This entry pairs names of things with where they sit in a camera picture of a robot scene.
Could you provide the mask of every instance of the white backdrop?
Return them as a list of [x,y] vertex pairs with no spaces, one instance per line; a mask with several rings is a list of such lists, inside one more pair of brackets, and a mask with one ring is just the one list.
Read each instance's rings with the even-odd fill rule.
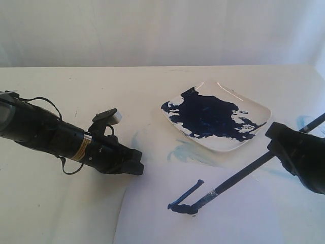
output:
[[310,63],[324,0],[0,0],[0,66]]

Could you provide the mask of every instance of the yellow label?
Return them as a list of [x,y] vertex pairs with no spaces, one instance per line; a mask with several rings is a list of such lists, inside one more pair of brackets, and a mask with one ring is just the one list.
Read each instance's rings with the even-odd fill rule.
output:
[[89,144],[91,144],[91,136],[88,136],[85,134],[83,136],[83,140],[82,140],[79,150],[76,152],[76,154],[71,159],[74,161],[82,160],[82,158],[86,154],[86,148]]

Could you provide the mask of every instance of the white wall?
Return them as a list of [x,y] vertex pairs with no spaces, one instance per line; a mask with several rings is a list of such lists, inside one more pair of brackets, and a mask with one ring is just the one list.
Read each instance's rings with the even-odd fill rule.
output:
[[311,63],[324,0],[0,0],[0,66]]

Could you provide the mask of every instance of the white table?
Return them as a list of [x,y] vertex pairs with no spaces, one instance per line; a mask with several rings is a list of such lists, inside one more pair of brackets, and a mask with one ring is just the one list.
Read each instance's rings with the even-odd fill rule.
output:
[[[264,133],[272,121],[297,129],[298,116],[317,117],[325,110],[325,82],[307,65],[1,68],[0,77],[2,90],[47,97],[65,121],[84,129],[96,113],[118,108],[123,119],[116,135],[141,150],[145,164],[166,162],[183,140],[210,164],[239,170],[266,152]],[[218,81],[267,106],[271,121],[233,152],[212,153],[191,142],[164,118],[160,106],[202,81]],[[53,111],[45,102],[35,104]],[[0,145],[0,243],[112,243],[123,193],[134,176],[103,175],[90,167],[67,176],[52,155],[4,138]],[[68,161],[67,170],[78,165]],[[253,176],[274,199],[285,243],[323,243],[324,195],[305,189],[277,159]]]

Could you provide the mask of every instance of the square plate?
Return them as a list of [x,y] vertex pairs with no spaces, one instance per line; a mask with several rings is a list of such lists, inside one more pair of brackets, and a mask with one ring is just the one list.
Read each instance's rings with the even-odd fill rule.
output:
[[192,87],[161,109],[190,139],[214,151],[230,151],[252,139],[272,112],[218,82]]

